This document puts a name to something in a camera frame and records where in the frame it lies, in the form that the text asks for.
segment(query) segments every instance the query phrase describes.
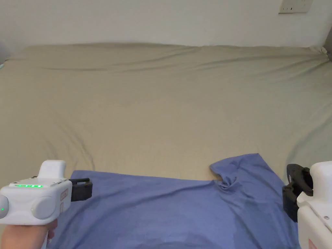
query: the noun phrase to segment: blue t-shirt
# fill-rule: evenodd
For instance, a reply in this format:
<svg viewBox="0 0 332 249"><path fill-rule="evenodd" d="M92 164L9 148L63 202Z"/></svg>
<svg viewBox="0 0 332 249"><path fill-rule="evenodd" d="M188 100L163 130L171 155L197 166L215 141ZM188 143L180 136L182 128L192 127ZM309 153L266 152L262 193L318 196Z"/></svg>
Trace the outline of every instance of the blue t-shirt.
<svg viewBox="0 0 332 249"><path fill-rule="evenodd" d="M51 248L290 249L297 224L283 211L283 182L259 154L212 164L222 181L75 171L93 196L59 217Z"/></svg>

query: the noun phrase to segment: beige bed sheet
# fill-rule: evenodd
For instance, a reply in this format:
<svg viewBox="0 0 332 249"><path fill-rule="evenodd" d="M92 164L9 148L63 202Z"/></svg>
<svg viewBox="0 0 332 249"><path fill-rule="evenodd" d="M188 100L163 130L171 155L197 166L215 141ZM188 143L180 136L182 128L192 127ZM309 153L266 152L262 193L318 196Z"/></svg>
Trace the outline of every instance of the beige bed sheet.
<svg viewBox="0 0 332 249"><path fill-rule="evenodd" d="M209 180L260 153L332 160L332 63L309 48L35 46L0 70L1 185L46 159L73 170Z"/></svg>

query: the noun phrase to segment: mattress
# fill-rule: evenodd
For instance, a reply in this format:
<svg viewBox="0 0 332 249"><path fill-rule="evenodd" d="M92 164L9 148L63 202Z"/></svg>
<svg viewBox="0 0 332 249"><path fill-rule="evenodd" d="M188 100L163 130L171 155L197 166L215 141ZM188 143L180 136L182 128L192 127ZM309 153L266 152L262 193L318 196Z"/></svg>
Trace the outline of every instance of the mattress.
<svg viewBox="0 0 332 249"><path fill-rule="evenodd" d="M260 153L332 160L332 63L310 48L33 46L0 70L1 185L44 160L73 170L210 180L209 165Z"/></svg>

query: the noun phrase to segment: sheet wrinkle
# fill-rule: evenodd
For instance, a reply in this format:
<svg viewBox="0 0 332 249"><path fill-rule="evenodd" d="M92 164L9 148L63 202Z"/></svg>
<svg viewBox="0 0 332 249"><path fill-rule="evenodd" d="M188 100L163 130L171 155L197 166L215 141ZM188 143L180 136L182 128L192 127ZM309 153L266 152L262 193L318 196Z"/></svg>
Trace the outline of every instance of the sheet wrinkle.
<svg viewBox="0 0 332 249"><path fill-rule="evenodd" d="M294 161L294 158L301 147L308 143L316 133L320 132L324 128L327 128L329 125L332 125L332 115L330 115L326 120L317 125L313 130L306 132L304 137L301 137L298 142L293 146L293 149L290 151L286 158L286 164L290 164Z"/></svg>

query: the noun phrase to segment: t-shirt sleeve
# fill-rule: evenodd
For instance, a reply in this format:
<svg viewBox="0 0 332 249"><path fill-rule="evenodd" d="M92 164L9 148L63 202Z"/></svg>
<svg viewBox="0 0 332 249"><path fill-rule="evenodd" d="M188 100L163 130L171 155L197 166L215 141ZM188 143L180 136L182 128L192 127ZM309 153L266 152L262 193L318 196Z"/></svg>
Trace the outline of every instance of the t-shirt sleeve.
<svg viewBox="0 0 332 249"><path fill-rule="evenodd" d="M230 157L210 165L210 169L221 176L218 185L224 191L242 189L256 199L282 200L284 184L259 154Z"/></svg>

